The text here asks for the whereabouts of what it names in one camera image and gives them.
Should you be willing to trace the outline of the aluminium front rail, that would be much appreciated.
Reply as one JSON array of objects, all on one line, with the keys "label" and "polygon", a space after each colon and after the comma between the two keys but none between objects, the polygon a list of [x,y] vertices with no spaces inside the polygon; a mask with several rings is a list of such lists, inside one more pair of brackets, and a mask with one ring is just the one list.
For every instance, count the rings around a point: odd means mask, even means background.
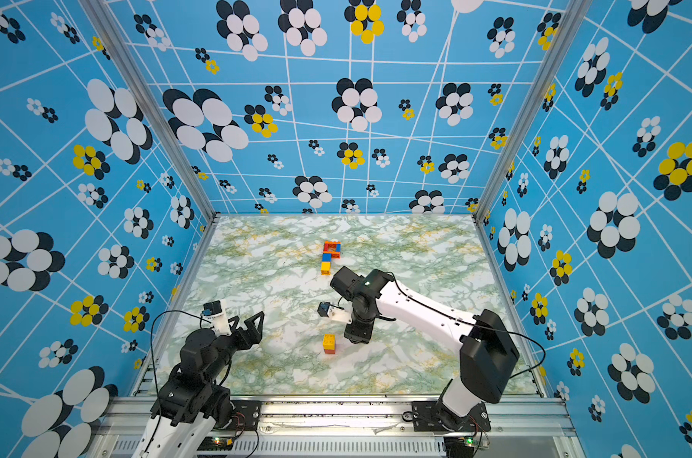
[{"label": "aluminium front rail", "polygon": [[[451,432],[420,431],[413,413],[434,396],[240,396],[245,426],[209,432],[198,452],[214,457],[443,457]],[[481,416],[479,457],[582,457],[565,403],[509,395]]]}]

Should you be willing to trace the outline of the aluminium corner post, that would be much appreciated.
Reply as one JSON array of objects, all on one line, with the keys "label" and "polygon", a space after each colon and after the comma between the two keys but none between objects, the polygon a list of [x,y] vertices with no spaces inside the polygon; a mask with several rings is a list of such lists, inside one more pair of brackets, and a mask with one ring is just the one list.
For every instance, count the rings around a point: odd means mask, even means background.
[{"label": "aluminium corner post", "polygon": [[572,0],[568,3],[567,10],[563,14],[559,34],[553,39],[550,50],[538,70],[529,92],[521,105],[515,122],[509,132],[509,139],[506,147],[502,149],[500,156],[495,164],[489,180],[480,198],[480,204],[476,213],[477,223],[481,223],[493,205],[494,199],[498,196],[504,175],[514,160],[521,143],[534,122],[544,99],[546,90],[553,82],[561,64],[573,44],[578,31],[580,30],[584,17],[586,16],[592,0]]},{"label": "aluminium corner post", "polygon": [[128,46],[124,43],[120,29],[113,24],[113,15],[103,1],[80,1],[80,6],[86,13],[94,30],[101,35],[105,46],[109,49],[111,58],[118,72],[127,83],[128,89],[134,95],[136,102],[143,114],[149,120],[153,134],[161,143],[161,148],[167,154],[187,186],[195,203],[199,206],[204,219],[208,224],[216,221],[216,211],[212,202],[206,196],[198,179],[193,177],[193,171],[189,160],[178,144],[166,118],[158,108],[156,99],[151,92],[139,65],[134,61]]}]

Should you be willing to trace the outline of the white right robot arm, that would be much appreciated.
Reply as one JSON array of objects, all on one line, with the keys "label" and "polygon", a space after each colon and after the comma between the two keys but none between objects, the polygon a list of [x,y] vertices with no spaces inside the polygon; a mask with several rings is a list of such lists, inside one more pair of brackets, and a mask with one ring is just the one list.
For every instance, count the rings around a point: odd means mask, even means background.
[{"label": "white right robot arm", "polygon": [[460,374],[452,378],[426,417],[450,432],[487,432],[486,406],[497,404],[519,362],[520,353],[502,319],[485,309],[469,313],[431,300],[400,282],[391,272],[361,276],[342,267],[330,286],[349,303],[322,302],[317,313],[345,324],[344,338],[368,344],[378,320],[408,324],[458,357]]}]

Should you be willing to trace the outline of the orange lego plate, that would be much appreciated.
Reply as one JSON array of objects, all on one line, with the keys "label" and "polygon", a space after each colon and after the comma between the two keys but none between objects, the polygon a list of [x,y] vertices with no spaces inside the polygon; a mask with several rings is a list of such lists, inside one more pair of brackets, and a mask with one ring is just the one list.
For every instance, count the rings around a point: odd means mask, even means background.
[{"label": "orange lego plate", "polygon": [[332,259],[339,259],[341,254],[341,243],[340,242],[325,242],[323,245],[323,254],[329,253],[332,255]]}]

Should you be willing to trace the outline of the left aluminium corner post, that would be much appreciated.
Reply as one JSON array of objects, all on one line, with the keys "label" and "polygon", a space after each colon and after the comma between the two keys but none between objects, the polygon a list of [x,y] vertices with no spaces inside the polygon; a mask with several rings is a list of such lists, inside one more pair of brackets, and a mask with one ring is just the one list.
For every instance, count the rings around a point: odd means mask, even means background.
[{"label": "left aluminium corner post", "polygon": [[128,46],[124,43],[120,29],[113,24],[113,15],[103,1],[80,1],[80,6],[86,13],[94,30],[101,35],[105,46],[109,49],[111,58],[118,72],[127,83],[128,89],[134,95],[136,102],[143,114],[149,120],[153,134],[161,143],[161,148],[167,154],[187,186],[195,203],[199,206],[204,219],[208,224],[216,221],[216,211],[212,202],[206,196],[198,179],[193,177],[193,171],[189,160],[178,144],[166,118],[158,108],[156,99],[151,92],[139,65],[134,61]]}]

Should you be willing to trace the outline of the right aluminium corner post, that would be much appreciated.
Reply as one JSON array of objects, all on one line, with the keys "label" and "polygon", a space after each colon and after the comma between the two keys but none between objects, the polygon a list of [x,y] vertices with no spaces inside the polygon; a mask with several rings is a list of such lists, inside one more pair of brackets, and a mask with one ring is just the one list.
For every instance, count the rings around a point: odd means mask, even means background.
[{"label": "right aluminium corner post", "polygon": [[544,99],[546,90],[553,82],[561,64],[573,44],[578,31],[580,30],[584,17],[586,16],[592,0],[572,0],[568,3],[567,10],[563,14],[559,34],[553,39],[550,50],[538,70],[529,92],[521,105],[515,122],[509,132],[509,139],[506,147],[502,149],[500,156],[495,164],[489,180],[480,198],[480,204],[476,213],[477,223],[481,223],[493,205],[494,199],[498,196],[504,175],[514,160],[521,143],[534,122]]}]

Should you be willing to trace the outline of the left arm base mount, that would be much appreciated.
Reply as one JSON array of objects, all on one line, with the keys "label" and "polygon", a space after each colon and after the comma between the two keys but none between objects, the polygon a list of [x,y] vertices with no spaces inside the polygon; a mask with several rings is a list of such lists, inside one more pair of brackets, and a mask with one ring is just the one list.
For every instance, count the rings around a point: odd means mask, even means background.
[{"label": "left arm base mount", "polygon": [[214,431],[255,431],[261,417],[263,403],[235,399],[218,416]]}]

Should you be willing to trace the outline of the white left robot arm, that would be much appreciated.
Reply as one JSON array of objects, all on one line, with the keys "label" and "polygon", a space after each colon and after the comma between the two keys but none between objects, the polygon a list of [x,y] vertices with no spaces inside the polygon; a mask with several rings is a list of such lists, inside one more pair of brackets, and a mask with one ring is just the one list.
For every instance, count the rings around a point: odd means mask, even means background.
[{"label": "white left robot arm", "polygon": [[156,399],[134,457],[195,457],[212,431],[227,427],[235,429],[233,435],[212,443],[233,447],[250,416],[235,409],[224,382],[235,353],[261,343],[264,319],[260,311],[241,322],[226,315],[221,301],[204,303],[199,328],[179,351],[180,362],[164,385],[153,382]]}]

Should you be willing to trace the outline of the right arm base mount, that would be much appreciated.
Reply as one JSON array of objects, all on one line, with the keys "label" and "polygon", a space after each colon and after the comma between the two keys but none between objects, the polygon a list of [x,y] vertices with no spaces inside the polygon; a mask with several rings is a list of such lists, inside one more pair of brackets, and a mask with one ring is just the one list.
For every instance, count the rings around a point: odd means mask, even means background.
[{"label": "right arm base mount", "polygon": [[439,401],[414,401],[403,420],[413,423],[415,431],[460,432],[475,434],[491,431],[491,423],[484,402],[471,408],[466,416],[458,416]]}]

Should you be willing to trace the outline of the yellow square lego brick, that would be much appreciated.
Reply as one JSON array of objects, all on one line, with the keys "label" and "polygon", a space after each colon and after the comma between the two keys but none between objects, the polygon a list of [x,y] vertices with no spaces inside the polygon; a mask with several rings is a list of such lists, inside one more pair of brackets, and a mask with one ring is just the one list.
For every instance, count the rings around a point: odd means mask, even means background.
[{"label": "yellow square lego brick", "polygon": [[333,347],[336,344],[336,336],[332,334],[326,334],[323,337],[323,345],[325,347]]}]

